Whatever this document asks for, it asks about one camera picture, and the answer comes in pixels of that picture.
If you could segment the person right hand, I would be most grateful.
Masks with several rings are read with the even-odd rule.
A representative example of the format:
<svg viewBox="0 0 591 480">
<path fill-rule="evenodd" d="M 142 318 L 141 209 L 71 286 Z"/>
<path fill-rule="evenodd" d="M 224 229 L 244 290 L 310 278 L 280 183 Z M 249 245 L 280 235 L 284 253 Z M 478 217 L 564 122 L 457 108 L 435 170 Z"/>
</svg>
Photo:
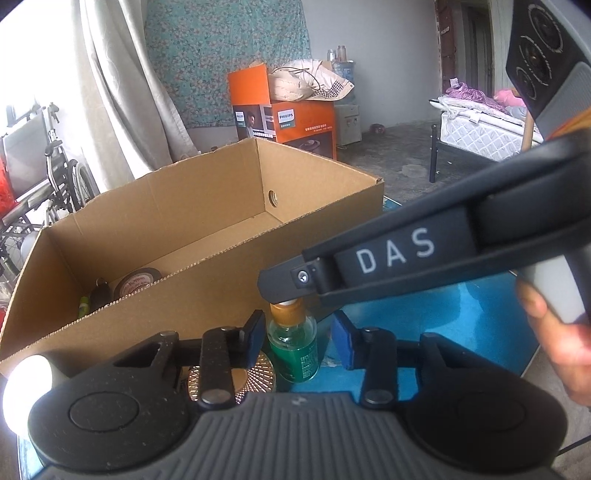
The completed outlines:
<svg viewBox="0 0 591 480">
<path fill-rule="evenodd" d="M 567 395 L 580 405 L 590 406 L 590 327 L 562 323 L 544 297 L 521 279 L 517 280 L 516 292 Z"/>
</svg>

